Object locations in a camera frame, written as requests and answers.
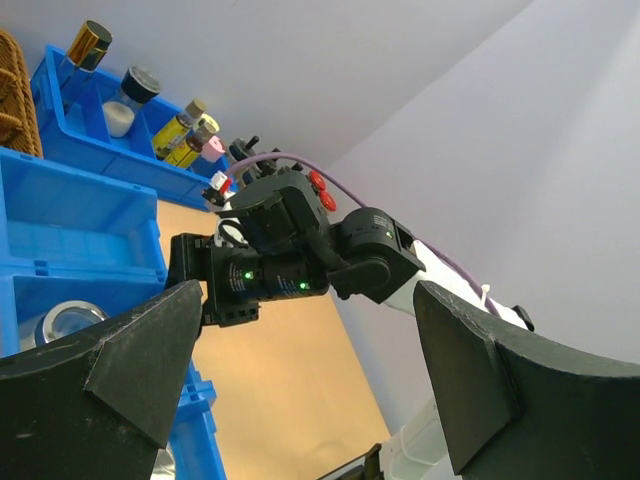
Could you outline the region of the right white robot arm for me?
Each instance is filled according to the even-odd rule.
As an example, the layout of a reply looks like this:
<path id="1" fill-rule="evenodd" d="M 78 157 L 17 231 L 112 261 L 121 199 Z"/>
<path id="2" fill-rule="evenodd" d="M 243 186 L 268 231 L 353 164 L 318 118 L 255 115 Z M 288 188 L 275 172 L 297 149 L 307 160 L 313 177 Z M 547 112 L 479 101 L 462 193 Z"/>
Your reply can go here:
<path id="1" fill-rule="evenodd" d="M 205 199 L 219 210 L 211 235 L 173 237 L 167 282 L 206 283 L 202 324 L 254 321 L 264 302 L 334 290 L 412 312 L 413 291 L 432 280 L 482 310 L 531 328 L 528 312 L 493 301 L 442 254 L 425 246 L 384 211 L 362 207 L 331 223 L 327 192 L 306 176 L 281 172 L 230 193 L 223 174 Z"/>

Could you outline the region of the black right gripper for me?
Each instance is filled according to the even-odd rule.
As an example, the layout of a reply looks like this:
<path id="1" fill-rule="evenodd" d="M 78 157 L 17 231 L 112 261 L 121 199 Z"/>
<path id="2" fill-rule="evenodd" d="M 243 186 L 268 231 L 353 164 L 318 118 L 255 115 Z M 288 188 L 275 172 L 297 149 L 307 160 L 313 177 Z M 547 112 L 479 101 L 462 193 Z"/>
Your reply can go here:
<path id="1" fill-rule="evenodd" d="M 189 280 L 207 283 L 204 326 L 255 321 L 264 302 L 321 296 L 329 289 L 324 267 L 301 252 L 263 255 L 252 249 L 213 247 L 210 237 L 182 233 L 170 241 L 165 288 Z"/>

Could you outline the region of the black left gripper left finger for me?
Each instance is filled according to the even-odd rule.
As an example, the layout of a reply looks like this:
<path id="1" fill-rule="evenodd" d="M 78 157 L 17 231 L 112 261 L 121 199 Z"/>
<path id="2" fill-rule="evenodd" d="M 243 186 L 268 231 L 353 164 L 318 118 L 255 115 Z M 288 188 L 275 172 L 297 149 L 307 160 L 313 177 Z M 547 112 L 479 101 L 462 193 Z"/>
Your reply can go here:
<path id="1" fill-rule="evenodd" d="M 166 447 L 200 330 L 182 282 L 1 361 L 4 479 L 147 479 Z"/>

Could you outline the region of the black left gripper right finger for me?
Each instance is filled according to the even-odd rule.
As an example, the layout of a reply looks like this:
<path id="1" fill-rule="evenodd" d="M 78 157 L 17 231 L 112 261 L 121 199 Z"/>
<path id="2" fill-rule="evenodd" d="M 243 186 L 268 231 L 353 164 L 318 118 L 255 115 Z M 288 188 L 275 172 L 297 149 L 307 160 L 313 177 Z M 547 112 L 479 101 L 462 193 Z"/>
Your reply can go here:
<path id="1" fill-rule="evenodd" d="M 549 340 L 427 281 L 420 343 L 455 474 L 635 479 L 639 368 Z"/>

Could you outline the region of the round open-top glass jar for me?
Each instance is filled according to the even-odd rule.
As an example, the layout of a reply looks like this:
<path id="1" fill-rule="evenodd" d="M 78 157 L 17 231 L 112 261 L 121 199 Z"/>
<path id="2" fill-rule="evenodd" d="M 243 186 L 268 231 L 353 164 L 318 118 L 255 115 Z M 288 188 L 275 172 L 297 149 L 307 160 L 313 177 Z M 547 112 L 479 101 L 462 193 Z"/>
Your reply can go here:
<path id="1" fill-rule="evenodd" d="M 19 325 L 20 351 L 47 345 L 108 318 L 109 315 L 93 303 L 83 300 L 61 302 Z"/>

